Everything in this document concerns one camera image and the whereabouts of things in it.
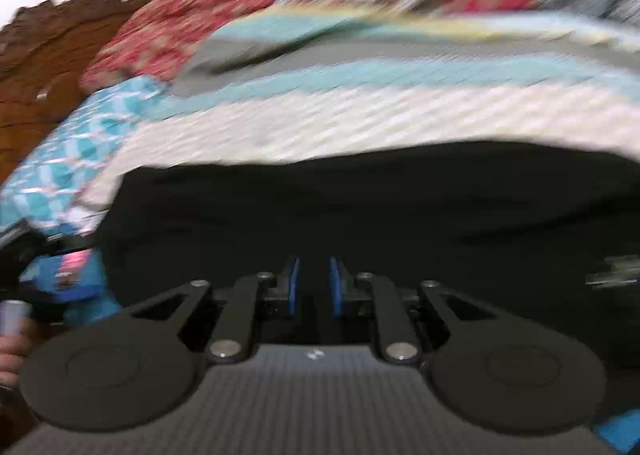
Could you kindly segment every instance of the black cloth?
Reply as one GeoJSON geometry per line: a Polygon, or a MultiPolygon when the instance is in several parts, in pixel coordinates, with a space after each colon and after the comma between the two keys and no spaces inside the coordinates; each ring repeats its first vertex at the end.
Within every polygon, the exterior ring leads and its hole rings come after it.
{"type": "MultiPolygon", "coordinates": [[[[640,360],[638,289],[595,294],[585,281],[603,258],[640,242],[639,226],[633,161],[468,142],[282,166],[138,168],[124,177],[96,243],[123,305],[191,279],[226,287],[297,255],[305,326],[318,342],[337,342],[340,331],[324,318],[335,255],[353,273],[407,287],[437,279],[577,337],[613,373],[640,360]]],[[[624,399],[640,404],[640,388],[624,399]]],[[[610,401],[606,415],[629,404],[610,401]]]]}

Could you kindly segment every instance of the folded blanket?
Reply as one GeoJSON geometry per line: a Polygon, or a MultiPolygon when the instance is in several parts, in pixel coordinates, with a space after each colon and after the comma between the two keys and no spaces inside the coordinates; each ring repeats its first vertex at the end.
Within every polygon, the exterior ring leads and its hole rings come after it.
{"type": "Polygon", "coordinates": [[[82,74],[88,93],[148,74],[171,80],[212,31],[274,0],[153,0],[138,10],[82,74]]]}

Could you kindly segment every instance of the brown wooden furniture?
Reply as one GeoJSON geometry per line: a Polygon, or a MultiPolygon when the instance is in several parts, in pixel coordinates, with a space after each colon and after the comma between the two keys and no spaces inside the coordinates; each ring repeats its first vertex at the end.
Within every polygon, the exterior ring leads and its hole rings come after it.
{"type": "Polygon", "coordinates": [[[0,182],[86,97],[78,77],[151,0],[48,0],[0,29],[0,182]]]}

